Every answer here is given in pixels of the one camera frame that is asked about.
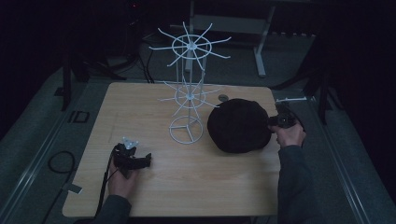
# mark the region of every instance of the black cable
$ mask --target black cable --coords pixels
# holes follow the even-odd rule
[[[152,47],[152,45],[151,45],[149,42],[145,41],[145,40],[142,40],[142,43],[145,43],[145,44],[149,45],[150,47]],[[146,72],[147,72],[147,74],[148,74],[148,78],[149,78],[149,80],[150,80],[151,83],[154,83],[154,79],[152,79],[151,74],[149,73],[149,62],[150,62],[150,60],[151,60],[151,56],[152,56],[152,52],[153,52],[153,51],[154,51],[154,50],[151,50],[151,52],[150,52],[150,54],[149,54],[149,56],[148,56],[148,61],[147,61],[147,63],[146,63]]]
[[[66,171],[59,171],[59,170],[56,170],[55,168],[53,168],[53,166],[52,166],[52,160],[53,160],[56,156],[58,156],[58,155],[60,155],[60,154],[67,154],[67,155],[69,155],[69,156],[71,157],[71,159],[72,159],[72,165],[71,165],[71,167],[70,167],[69,170],[66,170]],[[60,151],[60,152],[58,152],[58,153],[55,153],[53,156],[51,156],[51,157],[49,158],[49,161],[48,161],[47,165],[48,165],[49,169],[50,169],[52,172],[56,173],[56,174],[68,174],[66,180],[64,181],[63,186],[64,186],[66,183],[69,182],[71,175],[73,174],[73,172],[75,172],[75,171],[77,170],[77,167],[75,167],[75,165],[76,165],[76,159],[75,159],[74,155],[73,155],[71,152],[69,152],[69,151]],[[63,191],[63,188],[60,188],[60,190],[58,191],[58,194],[56,195],[55,199],[52,201],[52,204],[51,204],[49,210],[47,211],[47,214],[45,215],[45,217],[44,217],[44,219],[43,219],[43,221],[42,221],[43,224],[46,223],[46,221],[47,221],[47,219],[48,219],[48,217],[49,217],[49,215],[50,215],[50,212],[52,211],[52,208],[53,208],[53,206],[55,205],[55,203],[58,201],[58,198],[61,196],[62,191]]]
[[[107,168],[105,171],[105,174],[103,176],[103,181],[102,181],[102,188],[100,189],[100,197],[99,197],[99,203],[98,206],[96,208],[96,213],[95,213],[95,217],[96,218],[99,215],[100,210],[102,209],[102,205],[103,205],[103,200],[105,198],[105,191],[106,191],[106,183],[108,180],[108,170],[110,169],[110,163],[111,163],[111,159],[113,159],[113,151],[111,151],[110,157],[108,158],[108,163],[107,163]]]

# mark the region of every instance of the black controller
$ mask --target black controller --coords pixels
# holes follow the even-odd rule
[[[285,104],[276,104],[276,110],[278,114],[268,119],[268,124],[270,126],[278,126],[280,128],[287,129],[294,126],[297,123],[297,120],[300,122],[298,117]]]
[[[124,144],[118,143],[114,146],[112,154],[114,165],[120,170],[120,172],[128,178],[128,171],[138,170],[151,165],[151,153],[149,153],[145,158],[136,158],[134,153],[136,152],[136,147],[127,149]]]

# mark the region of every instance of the black hat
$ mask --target black hat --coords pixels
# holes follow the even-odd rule
[[[265,147],[271,139],[268,114],[257,102],[232,99],[215,107],[207,130],[219,149],[245,153]]]

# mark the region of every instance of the sleeve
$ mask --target sleeve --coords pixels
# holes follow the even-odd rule
[[[105,204],[92,224],[124,224],[128,221],[131,204],[118,195],[108,195]]]
[[[279,150],[280,173],[278,182],[279,224],[326,223],[318,208],[313,179],[298,146]]]

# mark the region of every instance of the wire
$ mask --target wire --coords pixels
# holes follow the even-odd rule
[[[147,45],[149,45],[149,46],[152,47],[152,45],[151,45],[149,42],[147,42],[147,41],[145,41],[145,40],[143,40],[143,39],[142,39],[142,43],[147,44]],[[138,61],[139,61],[139,62],[141,63],[141,65],[142,65],[142,68],[141,68],[141,69],[143,70],[143,73],[144,73],[144,75],[145,75],[146,81],[147,81],[148,83],[154,83],[154,79],[151,77],[151,74],[149,73],[149,62],[150,62],[150,60],[151,60],[152,52],[153,52],[153,50],[151,50],[151,52],[150,52],[150,54],[149,54],[149,56],[148,56],[148,60],[147,60],[147,63],[146,63],[146,64],[143,62],[143,59],[142,59],[142,57],[140,56],[140,54],[138,55]]]
[[[61,155],[61,154],[67,154],[67,155],[69,155],[70,158],[72,159],[72,165],[71,165],[71,167],[70,167],[69,170],[66,170],[66,171],[59,171],[59,170],[56,170],[55,168],[53,168],[53,166],[52,166],[52,160],[53,160],[55,157],[57,157],[58,155]],[[64,186],[66,183],[69,182],[71,175],[73,174],[73,172],[75,172],[75,171],[77,170],[77,167],[75,167],[75,166],[76,166],[76,159],[75,159],[75,156],[73,155],[73,153],[71,153],[71,152],[69,152],[69,151],[60,151],[60,152],[58,152],[58,153],[55,153],[53,156],[51,156],[51,157],[49,158],[49,161],[48,161],[47,165],[48,165],[49,169],[50,169],[53,173],[56,173],[56,174],[67,174],[67,178],[66,178],[66,180],[64,181],[63,186]],[[63,188],[60,188],[60,189],[59,189],[58,194],[56,195],[56,197],[55,197],[54,200],[52,201],[52,204],[51,204],[51,206],[49,207],[49,210],[47,211],[47,214],[45,215],[45,217],[44,217],[44,219],[43,219],[43,221],[42,221],[43,224],[46,223],[46,221],[47,221],[47,219],[48,219],[48,217],[49,217],[49,215],[50,215],[50,212],[52,211],[53,206],[54,206],[55,203],[58,201],[58,199],[59,199],[59,197],[61,196],[61,193],[62,193],[63,190],[64,190]]]
[[[110,163],[111,163],[111,160],[112,160],[112,159],[113,159],[113,151],[111,151],[110,156],[108,157],[107,168],[106,168],[105,174],[104,174],[104,176],[103,176],[102,188],[100,189],[99,203],[98,203],[98,206],[97,206],[97,208],[96,208],[96,213],[95,213],[95,217],[94,217],[94,218],[96,218],[96,217],[99,215],[99,212],[100,212],[100,210],[102,209],[103,200],[104,200],[104,198],[105,198],[106,183],[107,183],[107,180],[108,180],[108,179],[107,179],[107,177],[108,177],[108,170],[110,169]]]
[[[119,168],[117,168],[117,170],[116,171],[114,171],[113,172],[113,174],[111,174],[109,177],[108,177],[108,179],[107,179],[107,181],[106,182],[108,182],[108,180],[111,178],[111,176],[113,176],[117,171],[119,170]]]

